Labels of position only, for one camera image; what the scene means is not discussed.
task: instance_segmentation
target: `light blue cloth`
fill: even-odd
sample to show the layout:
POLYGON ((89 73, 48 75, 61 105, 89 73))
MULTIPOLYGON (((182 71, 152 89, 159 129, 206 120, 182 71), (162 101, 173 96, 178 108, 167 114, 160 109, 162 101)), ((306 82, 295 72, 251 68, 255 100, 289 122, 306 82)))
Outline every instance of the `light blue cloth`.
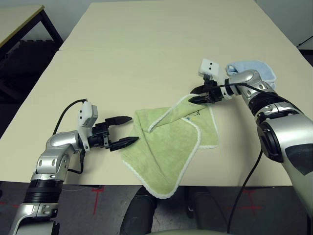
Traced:
POLYGON ((271 67, 265 62, 259 60, 237 61, 229 63, 226 66, 228 75, 237 74, 245 70, 257 70, 263 81, 267 82, 273 89, 276 88, 274 82, 277 77, 271 67))

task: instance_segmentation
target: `table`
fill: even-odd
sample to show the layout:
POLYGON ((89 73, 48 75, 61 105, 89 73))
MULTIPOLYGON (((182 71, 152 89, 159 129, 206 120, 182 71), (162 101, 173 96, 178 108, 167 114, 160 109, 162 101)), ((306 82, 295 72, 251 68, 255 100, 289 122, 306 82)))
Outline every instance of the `table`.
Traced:
MULTIPOLYGON (((63 43, 43 5, 0 8, 0 22, 0 59, 39 22, 44 25, 57 47, 63 43)), ((0 92, 15 101, 22 100, 20 94, 8 88, 2 81, 0 92)))
MULTIPOLYGON (((98 122, 136 109, 175 104, 202 84, 202 58, 221 66, 238 60, 266 61, 277 92, 313 117, 313 69, 253 0, 165 0, 92 3, 56 53, 0 141, 0 180, 29 182, 62 110, 88 98, 98 122)), ((65 115, 59 131, 76 129, 80 105, 65 115)), ((256 124, 241 97, 213 106, 218 148, 198 150, 181 185, 238 186, 254 165, 260 144, 256 124)), ((132 124, 110 127, 113 141, 132 124)), ((79 168, 73 156, 72 168, 79 168)), ((95 149, 82 175, 67 184, 139 185, 120 151, 95 149)), ((291 182, 279 163, 266 157, 251 186, 291 182)))

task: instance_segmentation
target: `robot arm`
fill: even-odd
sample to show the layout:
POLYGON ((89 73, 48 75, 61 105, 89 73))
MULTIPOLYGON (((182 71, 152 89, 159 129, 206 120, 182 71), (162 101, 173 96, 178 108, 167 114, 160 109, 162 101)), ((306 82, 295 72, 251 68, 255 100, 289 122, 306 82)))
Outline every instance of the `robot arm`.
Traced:
POLYGON ((293 104, 278 96, 268 83, 261 80, 256 70, 232 75, 220 81, 220 85, 210 71, 203 74, 204 85, 191 93, 205 95, 189 101, 196 104, 215 103, 241 95, 255 117, 262 151, 268 158, 283 165, 312 219, 313 122, 293 104))
POLYGON ((85 153, 93 147, 114 151, 138 139, 127 137, 117 142, 109 139, 109 126, 123 124, 131 117, 108 118, 93 127, 97 118, 97 106, 85 101, 78 115, 77 130, 61 132, 48 139, 45 151, 37 161, 24 201, 15 215, 10 235, 57 235, 59 224, 50 219, 57 216, 59 196, 67 172, 82 173, 85 153), (69 169, 71 156, 79 151, 81 170, 69 169))

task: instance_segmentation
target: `floor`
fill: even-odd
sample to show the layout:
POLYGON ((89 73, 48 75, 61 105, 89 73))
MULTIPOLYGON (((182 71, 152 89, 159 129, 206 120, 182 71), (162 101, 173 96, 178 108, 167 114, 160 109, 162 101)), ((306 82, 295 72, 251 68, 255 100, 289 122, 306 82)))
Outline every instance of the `floor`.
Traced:
MULTIPOLYGON (((0 104, 0 137, 20 104, 0 104)), ((26 183, 0 182, 0 235, 10 229, 17 207, 28 187, 26 183)), ((140 186, 64 186, 60 197, 61 235, 117 235, 123 216, 140 186)), ((238 187, 209 187, 225 217, 239 190, 238 187)), ((179 187, 173 197, 159 200, 152 231, 195 229, 194 219, 186 215, 184 190, 179 187)), ((247 188, 232 221, 231 232, 242 235, 305 235, 306 213, 292 187, 247 188)))

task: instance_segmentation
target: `light green cloth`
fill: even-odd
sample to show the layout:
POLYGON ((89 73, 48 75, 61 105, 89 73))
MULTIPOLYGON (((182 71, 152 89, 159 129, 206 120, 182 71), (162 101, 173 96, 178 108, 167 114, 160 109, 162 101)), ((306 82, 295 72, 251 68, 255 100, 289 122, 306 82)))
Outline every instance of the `light green cloth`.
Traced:
POLYGON ((131 136, 134 144, 123 149, 124 163, 157 198, 171 197, 198 148, 214 148, 218 134, 211 107, 188 100, 172 108, 137 110, 131 136))

